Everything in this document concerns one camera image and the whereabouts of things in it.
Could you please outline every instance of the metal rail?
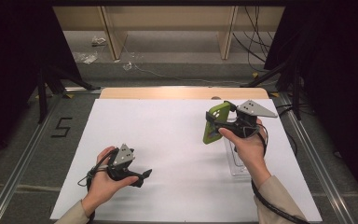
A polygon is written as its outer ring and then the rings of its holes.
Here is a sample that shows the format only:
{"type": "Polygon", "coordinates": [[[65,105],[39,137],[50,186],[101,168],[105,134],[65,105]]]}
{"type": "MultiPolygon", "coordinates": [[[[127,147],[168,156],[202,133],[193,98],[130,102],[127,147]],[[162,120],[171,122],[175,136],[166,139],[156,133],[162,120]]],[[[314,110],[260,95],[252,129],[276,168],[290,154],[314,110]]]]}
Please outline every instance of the metal rail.
{"type": "MultiPolygon", "coordinates": [[[[284,105],[290,105],[291,101],[286,93],[281,93],[282,103],[284,105]]],[[[327,172],[324,163],[321,160],[321,157],[318,154],[318,151],[310,141],[310,138],[301,122],[297,120],[296,116],[292,111],[288,113],[289,118],[295,127],[296,133],[301,141],[301,144],[304,146],[304,149],[310,159],[313,170],[319,178],[319,181],[324,188],[327,198],[329,199],[331,205],[333,206],[334,211],[336,212],[339,223],[354,223],[351,212],[346,205],[344,199],[341,197],[336,184],[331,178],[330,174],[327,172]]]]}
{"type": "Polygon", "coordinates": [[[57,104],[61,100],[61,98],[62,98],[61,95],[55,95],[51,99],[50,109],[45,119],[43,120],[42,123],[37,125],[34,134],[31,137],[31,140],[29,141],[27,147],[22,153],[8,181],[4,185],[2,191],[0,192],[0,220],[3,214],[5,213],[5,210],[7,209],[7,206],[10,203],[10,200],[16,190],[16,187],[19,185],[20,180],[23,174],[25,173],[25,170],[37,149],[40,139],[48,125],[51,114],[53,113],[54,109],[57,107],[57,104]]]}

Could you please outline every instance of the cable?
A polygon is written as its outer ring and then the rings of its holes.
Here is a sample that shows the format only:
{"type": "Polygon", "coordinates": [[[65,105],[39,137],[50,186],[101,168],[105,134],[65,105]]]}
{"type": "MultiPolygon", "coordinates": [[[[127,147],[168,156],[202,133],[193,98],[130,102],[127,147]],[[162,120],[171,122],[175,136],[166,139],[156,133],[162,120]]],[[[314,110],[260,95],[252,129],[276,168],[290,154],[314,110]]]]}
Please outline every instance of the cable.
{"type": "Polygon", "coordinates": [[[101,164],[103,163],[104,160],[106,160],[106,158],[108,158],[112,154],[113,151],[110,151],[106,155],[104,155],[103,158],[94,167],[92,167],[91,170],[87,172],[87,175],[83,179],[77,182],[78,186],[87,187],[89,189],[90,188],[89,180],[91,180],[97,172],[104,171],[106,169],[107,165],[101,165],[101,164]],[[86,185],[80,184],[80,182],[82,182],[86,178],[87,178],[87,184],[86,185]]]}
{"type": "Polygon", "coordinates": [[[284,132],[285,132],[286,135],[290,138],[290,140],[292,140],[293,145],[295,145],[294,153],[295,153],[295,157],[297,157],[298,146],[297,146],[297,143],[296,143],[296,141],[295,141],[295,138],[294,138],[292,135],[290,135],[290,133],[287,132],[285,129],[284,129],[284,132]]]}
{"type": "Polygon", "coordinates": [[[248,18],[249,18],[249,21],[251,22],[251,24],[252,24],[252,26],[253,26],[253,28],[254,28],[254,34],[253,34],[251,40],[254,41],[254,36],[255,36],[255,34],[257,34],[257,37],[258,37],[259,42],[262,43],[262,45],[260,45],[260,48],[261,48],[261,50],[263,51],[264,56],[267,57],[266,53],[265,53],[264,50],[263,50],[263,46],[264,46],[264,48],[265,48],[265,50],[266,50],[267,53],[268,53],[269,51],[268,51],[267,48],[265,47],[266,45],[264,44],[263,39],[262,39],[261,36],[260,36],[260,33],[258,33],[258,14],[259,14],[259,11],[260,11],[260,7],[255,7],[255,23],[253,22],[253,20],[252,20],[250,14],[249,14],[249,11],[248,11],[248,8],[247,8],[247,7],[245,7],[245,11],[246,11],[246,14],[247,14],[247,16],[248,16],[248,18]]]}
{"type": "MultiPolygon", "coordinates": [[[[263,138],[263,136],[260,133],[257,133],[258,137],[260,138],[261,142],[263,143],[263,147],[264,147],[264,155],[266,155],[266,151],[267,151],[267,145],[268,142],[266,142],[266,140],[263,138]]],[[[270,211],[272,211],[273,213],[277,214],[280,217],[285,218],[286,220],[289,220],[293,223],[297,223],[297,224],[308,224],[307,221],[302,220],[298,217],[294,217],[292,215],[289,215],[285,212],[283,212],[281,209],[275,207],[273,204],[269,203],[265,198],[263,198],[263,196],[260,194],[260,192],[258,191],[257,187],[255,186],[255,182],[252,180],[252,190],[255,194],[255,197],[262,203],[264,204],[264,206],[267,207],[267,209],[269,209],[270,211]]]]}
{"type": "Polygon", "coordinates": [[[248,48],[246,48],[241,42],[240,40],[235,36],[235,34],[233,33],[233,36],[235,37],[235,39],[237,40],[237,42],[241,45],[241,47],[243,47],[248,53],[251,53],[253,56],[255,56],[258,60],[260,60],[261,62],[265,63],[266,60],[258,57],[255,53],[253,53],[251,50],[249,50],[248,48]]]}
{"type": "MultiPolygon", "coordinates": [[[[122,43],[119,43],[123,49],[129,54],[129,51],[127,50],[126,46],[122,43]]],[[[231,84],[239,84],[239,85],[247,85],[249,84],[248,82],[238,82],[238,81],[211,81],[211,80],[207,80],[207,79],[200,79],[200,78],[180,78],[180,77],[170,77],[170,76],[165,76],[165,75],[161,75],[161,74],[158,74],[156,72],[153,72],[153,71],[149,71],[149,70],[145,70],[145,69],[142,69],[140,68],[136,63],[134,62],[130,62],[131,64],[134,65],[134,68],[141,71],[141,72],[144,72],[144,73],[148,73],[148,74],[152,74],[156,77],[165,77],[165,78],[173,78],[173,79],[176,79],[176,80],[181,80],[181,81],[200,81],[200,82],[206,82],[206,83],[213,83],[213,84],[228,84],[228,83],[231,83],[231,84]]],[[[250,64],[250,61],[249,61],[249,51],[248,51],[248,63],[249,65],[252,67],[252,65],[250,64]]],[[[262,73],[266,73],[267,71],[261,71],[261,70],[258,70],[254,67],[252,67],[255,71],[257,72],[262,72],[262,73]]],[[[260,86],[267,86],[267,85],[270,85],[272,83],[275,83],[276,81],[274,82],[270,82],[270,83],[267,83],[267,84],[261,84],[260,86]]]]}
{"type": "Polygon", "coordinates": [[[289,112],[290,110],[293,109],[293,106],[289,106],[288,108],[284,109],[280,114],[279,117],[281,117],[282,115],[284,115],[285,113],[289,112]]]}
{"type": "Polygon", "coordinates": [[[272,35],[269,33],[269,31],[267,31],[267,34],[269,35],[269,37],[271,38],[271,40],[274,40],[274,37],[272,37],[272,35]]]}
{"type": "Polygon", "coordinates": [[[290,104],[290,105],[278,105],[275,108],[281,108],[281,107],[286,107],[286,106],[292,106],[292,104],[290,104]]]}
{"type": "Polygon", "coordinates": [[[246,32],[244,32],[244,31],[243,31],[243,34],[244,34],[246,37],[248,37],[248,39],[250,39],[251,41],[255,42],[256,44],[263,45],[263,46],[265,46],[265,47],[267,47],[267,48],[270,48],[270,45],[267,45],[267,44],[264,44],[264,43],[260,43],[260,42],[257,42],[257,41],[255,41],[255,40],[253,40],[253,39],[252,39],[250,36],[248,36],[248,35],[246,34],[246,32]]]}
{"type": "MultiPolygon", "coordinates": [[[[252,36],[252,38],[251,38],[251,42],[249,43],[249,49],[251,48],[251,46],[252,46],[252,42],[253,42],[253,37],[255,36],[255,33],[253,33],[253,36],[252,36]]],[[[249,51],[248,51],[248,64],[251,66],[251,68],[253,68],[255,71],[257,71],[257,72],[262,72],[262,73],[266,73],[267,71],[262,71],[262,70],[258,70],[258,69],[256,69],[256,68],[254,68],[253,66],[252,66],[252,64],[251,64],[251,61],[250,61],[250,57],[249,57],[249,51]]]]}

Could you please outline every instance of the black cable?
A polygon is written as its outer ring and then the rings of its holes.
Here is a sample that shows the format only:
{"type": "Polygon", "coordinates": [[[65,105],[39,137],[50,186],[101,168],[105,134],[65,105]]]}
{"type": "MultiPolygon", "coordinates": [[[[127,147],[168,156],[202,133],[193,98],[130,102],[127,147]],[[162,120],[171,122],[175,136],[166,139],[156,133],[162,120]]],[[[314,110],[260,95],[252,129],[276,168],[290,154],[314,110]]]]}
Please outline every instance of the black cable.
{"type": "Polygon", "coordinates": [[[292,104],[289,105],[278,105],[275,108],[281,108],[281,107],[286,107],[286,106],[292,106],[292,104]]]}
{"type": "Polygon", "coordinates": [[[253,23],[253,20],[252,20],[250,14],[249,14],[249,12],[248,12],[247,7],[245,7],[245,11],[246,11],[246,14],[247,14],[247,16],[248,16],[248,18],[249,18],[249,21],[251,22],[251,24],[252,24],[252,26],[253,26],[253,28],[254,28],[254,35],[252,36],[252,40],[253,40],[253,38],[254,38],[254,36],[255,36],[255,33],[256,33],[259,42],[262,43],[262,45],[260,45],[260,48],[261,48],[261,50],[263,51],[264,56],[267,57],[266,53],[265,53],[264,50],[263,50],[263,45],[265,46],[265,44],[264,44],[264,42],[263,42],[263,39],[262,39],[261,36],[260,36],[260,33],[258,32],[258,14],[259,14],[259,11],[260,11],[260,7],[258,7],[258,6],[255,7],[255,23],[253,23]]]}
{"type": "Polygon", "coordinates": [[[280,114],[279,117],[281,117],[282,115],[284,115],[285,113],[289,112],[290,110],[293,109],[293,106],[289,106],[286,109],[284,109],[280,114]]]}
{"type": "MultiPolygon", "coordinates": [[[[251,46],[252,46],[252,40],[253,40],[253,37],[255,36],[255,33],[253,34],[253,36],[252,36],[252,39],[251,39],[251,42],[249,43],[249,47],[248,47],[248,49],[250,49],[251,48],[251,46]]],[[[252,64],[251,64],[251,61],[249,60],[249,51],[248,51],[248,64],[251,66],[251,68],[253,68],[255,71],[257,71],[257,72],[262,72],[262,73],[266,73],[266,71],[262,71],[262,70],[258,70],[258,69],[256,69],[256,68],[254,68],[253,66],[252,66],[252,64]]]]}
{"type": "Polygon", "coordinates": [[[263,144],[263,147],[264,147],[264,155],[266,155],[266,150],[267,150],[267,145],[269,144],[269,131],[267,131],[267,128],[264,126],[264,125],[262,125],[262,124],[257,124],[258,126],[261,126],[263,129],[264,129],[264,132],[266,133],[266,139],[262,139],[262,143],[265,143],[265,144],[263,144]]]}
{"type": "Polygon", "coordinates": [[[253,53],[250,49],[246,48],[241,42],[240,40],[237,38],[237,36],[233,33],[234,38],[237,40],[237,42],[241,45],[241,47],[243,47],[248,53],[251,53],[253,56],[255,56],[258,60],[260,60],[261,62],[265,63],[266,60],[258,57],[255,53],[253,53]]]}
{"type": "MultiPolygon", "coordinates": [[[[248,37],[248,39],[252,40],[251,37],[246,34],[246,32],[243,31],[243,34],[244,34],[246,37],[248,37]]],[[[260,43],[260,42],[257,42],[257,41],[255,41],[255,40],[252,40],[252,41],[255,42],[256,44],[263,45],[263,46],[265,46],[265,47],[267,47],[267,48],[270,48],[270,45],[267,45],[267,44],[264,44],[264,43],[260,43]]]]}
{"type": "Polygon", "coordinates": [[[285,129],[284,129],[284,132],[285,132],[286,135],[290,138],[290,140],[292,140],[293,145],[295,145],[294,153],[295,153],[295,157],[297,157],[298,146],[297,146],[297,143],[296,143],[296,141],[295,141],[295,138],[294,138],[292,135],[290,135],[290,133],[287,132],[285,129]]]}
{"type": "MultiPolygon", "coordinates": [[[[86,177],[84,177],[79,182],[77,182],[77,184],[79,186],[82,186],[82,187],[87,187],[87,191],[89,191],[89,189],[91,187],[92,178],[94,178],[94,176],[95,176],[95,174],[97,174],[97,172],[102,171],[102,170],[99,170],[101,164],[103,163],[104,160],[106,160],[106,158],[108,158],[112,154],[113,154],[113,150],[108,152],[106,155],[104,155],[103,158],[100,161],[98,161],[98,163],[94,167],[92,167],[91,170],[89,170],[87,172],[86,177]],[[86,185],[80,184],[80,182],[82,180],[84,180],[85,178],[87,178],[86,179],[86,182],[87,182],[86,185]]],[[[87,224],[91,224],[94,221],[94,218],[95,218],[95,211],[92,212],[91,215],[89,216],[89,221],[87,222],[87,224]]]]}
{"type": "Polygon", "coordinates": [[[267,31],[267,34],[269,35],[269,37],[271,38],[271,40],[274,40],[274,37],[272,37],[272,35],[269,33],[269,31],[267,31]]]}
{"type": "MultiPolygon", "coordinates": [[[[263,136],[260,133],[257,133],[258,137],[260,138],[261,142],[263,143],[263,147],[264,147],[264,155],[266,155],[266,151],[267,151],[267,143],[265,142],[265,139],[263,138],[263,136]]],[[[272,211],[273,213],[277,214],[280,217],[285,218],[286,220],[289,220],[293,223],[297,223],[297,224],[308,224],[309,222],[300,219],[298,217],[294,217],[291,216],[285,212],[283,212],[282,210],[280,210],[279,208],[275,207],[274,205],[272,205],[271,203],[269,203],[265,198],[263,198],[263,196],[260,194],[260,192],[258,191],[257,187],[255,186],[255,182],[252,180],[252,190],[255,194],[255,197],[262,203],[264,204],[264,206],[266,206],[270,211],[272,211]]]]}

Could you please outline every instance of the wire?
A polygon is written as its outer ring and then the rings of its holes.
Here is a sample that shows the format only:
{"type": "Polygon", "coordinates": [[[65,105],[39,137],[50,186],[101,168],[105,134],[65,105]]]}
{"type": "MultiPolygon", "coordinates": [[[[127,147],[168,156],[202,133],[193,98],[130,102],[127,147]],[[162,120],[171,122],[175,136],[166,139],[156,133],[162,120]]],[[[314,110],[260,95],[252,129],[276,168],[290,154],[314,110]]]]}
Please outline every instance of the wire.
{"type": "MultiPolygon", "coordinates": [[[[252,46],[252,40],[253,40],[253,37],[255,36],[255,33],[253,33],[253,36],[252,36],[252,38],[251,38],[251,42],[249,43],[249,49],[251,48],[251,46],[252,46]]],[[[251,64],[251,61],[250,61],[250,57],[249,57],[249,51],[248,51],[248,64],[251,66],[251,68],[253,68],[255,71],[257,71],[257,72],[261,72],[261,73],[266,73],[267,71],[263,71],[263,70],[259,70],[259,69],[256,69],[256,68],[254,68],[253,66],[252,66],[252,64],[251,64]]]]}
{"type": "Polygon", "coordinates": [[[286,108],[279,114],[279,117],[281,117],[282,115],[284,115],[285,113],[289,112],[292,109],[293,109],[293,106],[289,106],[288,108],[286,108]]]}
{"type": "Polygon", "coordinates": [[[271,35],[269,32],[267,32],[267,34],[269,35],[269,37],[271,38],[271,40],[274,40],[274,37],[272,37],[272,35],[271,35]]]}
{"type": "MultiPolygon", "coordinates": [[[[261,142],[263,143],[264,146],[264,155],[266,155],[266,151],[267,151],[267,145],[268,142],[264,142],[263,140],[263,136],[260,133],[257,133],[258,137],[260,138],[261,142]]],[[[290,214],[287,214],[285,212],[283,212],[283,210],[275,207],[273,204],[271,204],[269,201],[267,201],[258,191],[257,187],[255,186],[255,182],[252,180],[252,190],[255,194],[255,197],[262,203],[264,204],[264,206],[267,207],[267,209],[269,209],[270,211],[272,211],[273,213],[277,214],[280,217],[283,217],[293,223],[299,223],[299,224],[307,224],[308,222],[305,220],[302,220],[301,218],[292,216],[290,214]]]]}
{"type": "Polygon", "coordinates": [[[261,126],[263,129],[264,129],[264,132],[266,132],[266,139],[264,140],[266,142],[266,149],[267,150],[267,145],[269,144],[269,131],[267,131],[267,128],[266,126],[262,125],[262,124],[259,124],[257,123],[258,126],[261,126]]]}
{"type": "Polygon", "coordinates": [[[255,41],[255,40],[253,40],[250,36],[248,36],[247,34],[246,34],[246,32],[244,32],[243,31],[243,34],[246,36],[246,37],[248,37],[248,39],[250,39],[251,41],[253,41],[253,42],[255,42],[256,44],[259,44],[259,45],[263,45],[263,46],[265,46],[265,47],[267,47],[267,48],[270,48],[270,45],[267,45],[267,44],[264,44],[264,43],[260,43],[260,42],[258,42],[258,41],[255,41]]]}
{"type": "Polygon", "coordinates": [[[235,37],[235,39],[237,40],[237,42],[241,45],[241,47],[243,47],[248,53],[251,53],[253,56],[255,56],[258,60],[260,60],[261,62],[265,63],[266,60],[258,57],[255,53],[253,53],[251,50],[249,50],[248,48],[246,48],[241,42],[240,40],[235,36],[235,34],[233,33],[233,36],[235,37]]]}
{"type": "Polygon", "coordinates": [[[247,7],[245,7],[245,11],[246,11],[246,14],[247,14],[247,16],[249,18],[249,21],[251,22],[251,24],[252,24],[252,26],[254,28],[254,33],[253,33],[253,36],[251,38],[251,40],[252,40],[251,43],[254,41],[254,37],[255,37],[255,34],[256,34],[257,37],[258,37],[259,43],[261,43],[260,48],[263,51],[264,56],[267,57],[266,53],[263,50],[263,46],[264,46],[264,49],[265,49],[265,51],[267,53],[269,52],[269,50],[266,48],[266,45],[264,44],[263,39],[261,38],[260,33],[258,32],[258,15],[259,15],[259,12],[260,12],[260,7],[255,7],[255,23],[253,22],[247,7]]]}
{"type": "Polygon", "coordinates": [[[83,185],[83,184],[80,184],[80,182],[82,182],[86,178],[92,179],[97,172],[104,171],[104,169],[106,169],[107,165],[101,165],[101,164],[103,163],[104,160],[106,160],[106,158],[108,158],[110,155],[112,155],[113,152],[114,151],[112,150],[112,151],[108,152],[106,155],[104,155],[103,158],[94,167],[92,167],[91,170],[89,170],[87,172],[87,175],[77,182],[78,186],[86,187],[87,184],[83,185]]]}
{"type": "Polygon", "coordinates": [[[294,138],[292,135],[290,135],[290,133],[287,132],[285,129],[284,129],[284,132],[285,132],[286,135],[290,138],[290,140],[292,140],[293,145],[295,145],[295,148],[294,148],[293,151],[294,151],[294,153],[295,153],[295,157],[297,157],[298,146],[297,146],[297,143],[296,143],[296,141],[295,141],[295,138],[294,138]]]}
{"type": "Polygon", "coordinates": [[[141,71],[141,72],[145,72],[145,73],[150,73],[152,75],[155,75],[157,77],[166,77],[166,78],[173,78],[173,79],[176,79],[176,80],[181,80],[181,81],[202,81],[202,82],[207,82],[207,83],[233,83],[233,84],[240,84],[240,85],[246,85],[248,83],[244,83],[244,82],[238,82],[238,81],[211,81],[211,80],[206,80],[206,79],[200,79],[200,78],[181,78],[181,77],[169,77],[169,76],[164,76],[164,75],[161,75],[161,74],[157,74],[153,71],[149,71],[149,70],[144,70],[140,67],[138,67],[138,65],[134,65],[134,67],[141,71]]]}
{"type": "Polygon", "coordinates": [[[292,104],[290,104],[290,105],[278,105],[278,106],[276,106],[276,108],[282,108],[282,107],[286,107],[286,106],[292,106],[292,104]]]}

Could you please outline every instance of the person's right hand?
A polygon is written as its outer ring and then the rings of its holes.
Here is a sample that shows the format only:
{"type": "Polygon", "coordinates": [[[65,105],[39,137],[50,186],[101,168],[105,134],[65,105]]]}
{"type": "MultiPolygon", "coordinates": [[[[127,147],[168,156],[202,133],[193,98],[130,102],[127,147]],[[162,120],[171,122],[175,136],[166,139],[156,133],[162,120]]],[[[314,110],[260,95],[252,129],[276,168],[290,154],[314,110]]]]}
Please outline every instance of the person's right hand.
{"type": "MultiPolygon", "coordinates": [[[[262,124],[260,119],[257,119],[257,123],[262,124]]],[[[264,161],[264,146],[260,137],[255,134],[248,138],[240,138],[225,128],[220,128],[219,132],[235,145],[239,157],[255,182],[255,186],[259,188],[264,181],[271,177],[264,161]]],[[[266,132],[262,127],[260,127],[260,133],[265,139],[266,132]]]]}

